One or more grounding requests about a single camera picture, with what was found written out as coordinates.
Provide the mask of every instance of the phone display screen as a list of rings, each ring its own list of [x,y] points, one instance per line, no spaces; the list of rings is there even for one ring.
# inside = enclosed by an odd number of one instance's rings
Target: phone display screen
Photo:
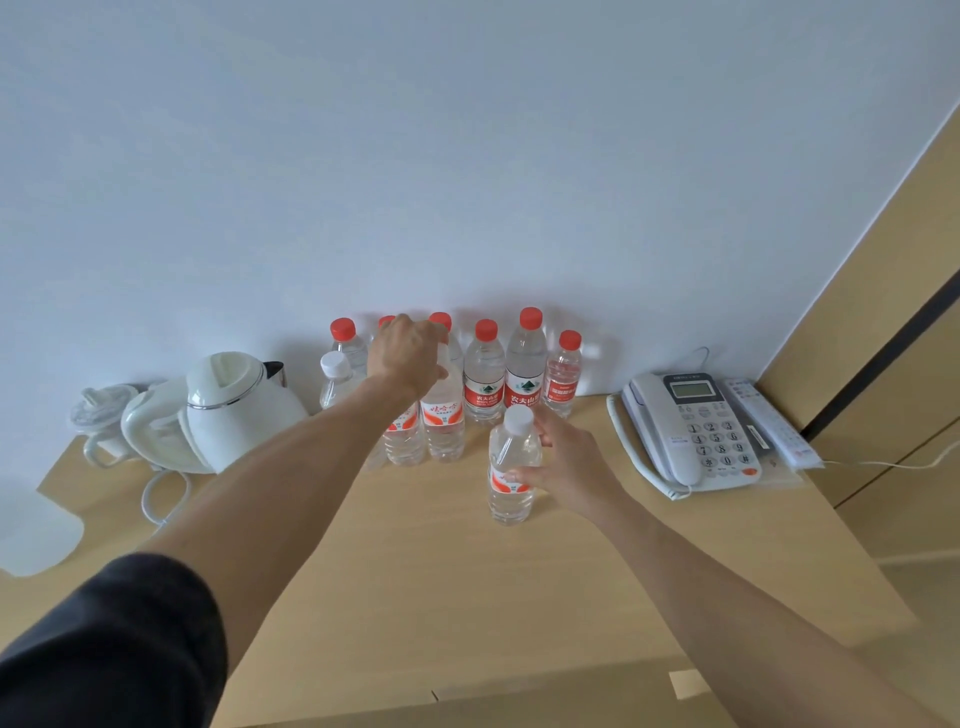
[[[673,396],[677,399],[682,397],[711,397],[713,395],[713,387],[707,381],[671,383],[670,389],[673,390]]]

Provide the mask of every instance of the hand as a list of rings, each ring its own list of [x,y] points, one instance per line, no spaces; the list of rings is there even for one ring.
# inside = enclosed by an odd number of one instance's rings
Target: hand
[[[574,427],[545,404],[534,408],[534,423],[540,442],[554,449],[553,462],[541,468],[513,468],[505,473],[508,480],[542,488],[560,505],[591,521],[624,497],[630,498],[592,434]]]
[[[437,346],[448,341],[446,328],[432,321],[413,322],[405,313],[380,328],[367,358],[369,378],[389,379],[409,401],[419,400],[446,369],[437,364]]]

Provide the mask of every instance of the kettle handle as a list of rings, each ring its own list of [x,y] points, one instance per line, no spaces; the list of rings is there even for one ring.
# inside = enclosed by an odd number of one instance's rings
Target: kettle handle
[[[213,473],[197,455],[193,438],[182,430],[180,411],[185,409],[186,380],[171,379],[137,395],[124,409],[120,428],[131,447],[142,457],[167,470],[180,473]],[[159,420],[167,432],[161,435],[153,424]]]

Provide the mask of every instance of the red bottle cap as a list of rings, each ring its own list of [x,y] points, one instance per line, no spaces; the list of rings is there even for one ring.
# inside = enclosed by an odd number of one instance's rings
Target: red bottle cap
[[[450,331],[453,328],[453,319],[450,318],[450,314],[443,313],[442,311],[431,313],[430,321],[432,321],[434,324],[443,324],[447,331]]]
[[[493,319],[480,319],[473,328],[477,341],[492,341],[496,338],[496,321]]]
[[[334,341],[343,343],[357,335],[357,327],[352,319],[337,319],[330,324],[330,333],[333,334]]]
[[[568,352],[575,352],[580,349],[580,344],[583,342],[584,337],[579,333],[574,331],[572,328],[568,328],[566,331],[563,331],[560,334],[560,348],[566,349]]]
[[[533,306],[527,306],[520,311],[520,325],[528,331],[543,326],[543,311]]]

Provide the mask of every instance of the white landline phone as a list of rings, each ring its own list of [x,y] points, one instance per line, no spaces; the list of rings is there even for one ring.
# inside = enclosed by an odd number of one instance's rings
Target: white landline phone
[[[640,474],[671,499],[760,480],[747,432],[709,374],[637,375],[620,397],[658,472],[634,451],[610,395],[607,406],[620,442]]]

